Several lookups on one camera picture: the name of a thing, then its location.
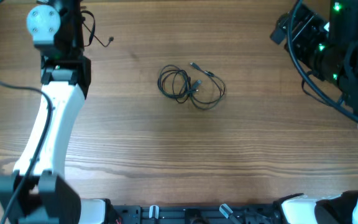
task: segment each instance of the wooden table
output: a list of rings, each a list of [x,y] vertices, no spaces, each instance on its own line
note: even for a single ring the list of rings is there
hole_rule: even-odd
[[[358,189],[356,124],[304,95],[288,54],[269,39],[292,4],[83,4],[96,16],[96,35],[115,41],[85,50],[92,84],[71,135],[67,181],[82,197],[115,205],[243,204]],[[312,4],[327,16],[327,3]],[[0,79],[12,84],[40,86],[39,53],[25,26],[34,6],[0,6]],[[190,62],[226,82],[227,96],[211,111],[179,105],[156,86],[169,63],[202,78]],[[21,155],[39,101],[0,87],[0,174]]]

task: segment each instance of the green led light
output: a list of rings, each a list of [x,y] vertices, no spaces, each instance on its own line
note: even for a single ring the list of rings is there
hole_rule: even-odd
[[[324,46],[323,44],[319,44],[319,45],[318,45],[318,48],[319,48],[320,51],[323,51],[324,48],[326,48],[326,46]]]
[[[335,2],[334,10],[339,12],[342,9],[342,5],[339,2]]]

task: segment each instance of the wood grain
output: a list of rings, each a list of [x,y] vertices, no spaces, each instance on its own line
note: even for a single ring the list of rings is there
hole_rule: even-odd
[[[242,204],[357,189],[356,124],[305,96],[287,53],[269,39],[292,4],[84,4],[96,16],[96,35],[115,41],[85,51],[93,80],[67,153],[73,188],[117,205]],[[327,15],[327,3],[312,5]],[[39,53],[25,28],[32,7],[0,6],[0,79],[9,83],[40,86]],[[155,84],[169,63],[203,78],[190,62],[226,82],[227,96],[211,111],[178,105]],[[25,147],[39,99],[0,87],[0,173],[11,172]]]

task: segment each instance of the wooden tabletop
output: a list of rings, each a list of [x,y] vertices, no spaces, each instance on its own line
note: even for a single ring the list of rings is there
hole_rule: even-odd
[[[327,16],[322,2],[312,8]],[[115,205],[244,204],[358,189],[356,124],[303,94],[288,54],[269,39],[292,4],[84,3],[96,17],[96,35],[115,40],[108,48],[94,40],[85,50],[92,84],[68,147],[70,185]],[[40,87],[39,52],[25,26],[34,6],[0,6],[5,82]],[[85,42],[88,35],[84,30]],[[167,64],[203,80],[190,62],[226,83],[226,97],[211,111],[179,105],[157,88]],[[197,94],[210,97],[211,84],[204,84]],[[0,87],[0,174],[11,172],[25,148],[39,103],[39,95]]]

